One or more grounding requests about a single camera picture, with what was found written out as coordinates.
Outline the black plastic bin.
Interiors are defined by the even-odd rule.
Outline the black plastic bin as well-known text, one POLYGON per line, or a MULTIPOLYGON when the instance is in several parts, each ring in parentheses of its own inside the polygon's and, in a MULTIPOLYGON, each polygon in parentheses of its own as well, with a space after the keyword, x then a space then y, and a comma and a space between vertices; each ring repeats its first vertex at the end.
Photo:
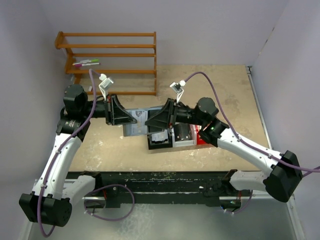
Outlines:
POLYGON ((168 139, 166 141, 154 142, 152 141, 152 134, 147 135, 147 144, 149 150, 158 150, 158 149, 167 149, 173 147, 173 137, 172 134, 166 129, 164 132, 167 132, 168 139))

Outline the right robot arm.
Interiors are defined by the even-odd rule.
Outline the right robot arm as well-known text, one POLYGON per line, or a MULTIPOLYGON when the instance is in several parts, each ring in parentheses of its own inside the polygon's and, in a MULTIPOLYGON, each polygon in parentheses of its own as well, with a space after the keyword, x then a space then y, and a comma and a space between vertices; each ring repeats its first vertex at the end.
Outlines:
POLYGON ((145 125, 160 129, 172 128, 176 123, 201 126, 199 135, 205 143, 229 151, 259 169, 231 172, 227 181, 235 190, 264 191, 277 201, 288 202, 303 178, 296 154, 289 150, 281 153, 243 137, 219 120, 218 112, 209 97, 202 97, 194 108, 169 98, 145 125))

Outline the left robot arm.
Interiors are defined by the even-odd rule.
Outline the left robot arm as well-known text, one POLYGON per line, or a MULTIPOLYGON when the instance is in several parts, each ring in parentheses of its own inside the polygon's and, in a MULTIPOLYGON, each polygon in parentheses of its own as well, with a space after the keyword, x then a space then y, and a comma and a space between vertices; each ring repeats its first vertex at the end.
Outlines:
POLYGON ((89 193, 103 191, 102 175, 85 171, 65 185, 69 168, 90 127, 91 118, 104 118, 108 125, 135 124, 137 121, 120 104, 117 95, 105 100, 88 100, 79 84, 68 86, 63 96, 54 145, 48 162, 31 193, 23 193, 19 206, 30 222, 63 227, 73 206, 89 193))

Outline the red plastic bin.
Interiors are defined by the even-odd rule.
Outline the red plastic bin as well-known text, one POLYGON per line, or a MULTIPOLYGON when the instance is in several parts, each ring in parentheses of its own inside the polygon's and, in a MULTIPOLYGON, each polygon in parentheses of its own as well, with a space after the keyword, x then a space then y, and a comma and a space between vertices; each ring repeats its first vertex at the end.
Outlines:
POLYGON ((207 145, 207 143, 202 139, 202 137, 199 134, 201 128, 202 127, 200 125, 192 125, 192 129, 195 132, 195 138, 196 138, 196 145, 197 146, 207 145))

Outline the white plastic bin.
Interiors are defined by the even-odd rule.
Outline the white plastic bin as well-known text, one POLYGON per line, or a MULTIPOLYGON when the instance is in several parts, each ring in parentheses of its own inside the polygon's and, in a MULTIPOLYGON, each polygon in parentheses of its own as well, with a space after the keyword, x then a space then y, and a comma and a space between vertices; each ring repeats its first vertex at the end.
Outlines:
POLYGON ((173 126, 171 133, 174 148, 190 147, 197 144, 197 131, 192 124, 178 123, 173 126))

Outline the white VIP card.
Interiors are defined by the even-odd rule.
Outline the white VIP card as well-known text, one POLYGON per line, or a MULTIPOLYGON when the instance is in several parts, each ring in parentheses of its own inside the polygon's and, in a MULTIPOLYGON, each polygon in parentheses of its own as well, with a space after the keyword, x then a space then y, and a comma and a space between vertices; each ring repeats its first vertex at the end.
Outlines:
POLYGON ((148 119, 148 111, 142 108, 132 109, 131 115, 137 120, 136 124, 131 125, 132 135, 146 135, 148 133, 148 127, 145 125, 145 122, 148 119))

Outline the grey card holder wallet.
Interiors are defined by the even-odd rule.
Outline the grey card holder wallet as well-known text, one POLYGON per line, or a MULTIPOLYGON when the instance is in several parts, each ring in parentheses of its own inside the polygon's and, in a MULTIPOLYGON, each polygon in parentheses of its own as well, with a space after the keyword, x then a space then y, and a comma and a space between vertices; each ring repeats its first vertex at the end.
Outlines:
POLYGON ((126 111, 136 120, 136 123, 123 125, 123 136, 133 137, 163 132, 164 130, 159 127, 145 125, 148 118, 158 112, 161 108, 162 106, 126 109, 126 111))

